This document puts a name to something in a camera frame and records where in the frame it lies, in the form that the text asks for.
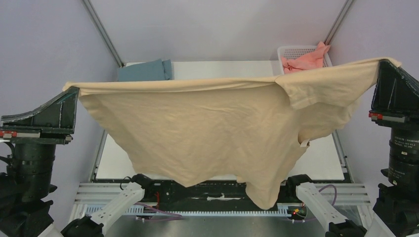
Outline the beige t shirt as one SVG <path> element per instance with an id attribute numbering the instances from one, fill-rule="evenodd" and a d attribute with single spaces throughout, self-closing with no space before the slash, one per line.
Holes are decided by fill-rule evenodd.
<path id="1" fill-rule="evenodd" d="M 379 58 L 275 77 L 68 82 L 134 171 L 191 187 L 233 174 L 261 209 L 312 140 L 343 128 Z"/>

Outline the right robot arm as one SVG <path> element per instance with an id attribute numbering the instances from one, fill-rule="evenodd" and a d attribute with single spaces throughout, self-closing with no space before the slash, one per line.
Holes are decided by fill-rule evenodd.
<path id="1" fill-rule="evenodd" d="M 389 127 L 389 165 L 382 174 L 368 229 L 338 212 L 306 174 L 287 179 L 286 197 L 301 201 L 322 224 L 327 237 L 416 237 L 419 234 L 419 83 L 404 69 L 382 59 L 378 63 L 369 117 Z"/>

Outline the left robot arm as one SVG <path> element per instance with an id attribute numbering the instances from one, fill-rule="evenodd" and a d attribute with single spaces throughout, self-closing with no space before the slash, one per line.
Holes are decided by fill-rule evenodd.
<path id="1" fill-rule="evenodd" d="M 154 198 L 151 179 L 137 174 L 101 210 L 71 221 L 58 230 L 44 198 L 57 187 L 51 184 L 57 145 L 72 141 L 79 89 L 70 87 L 40 107 L 0 119 L 0 137 L 11 153 L 1 160 L 0 230 L 9 237 L 102 237 L 135 203 Z"/>

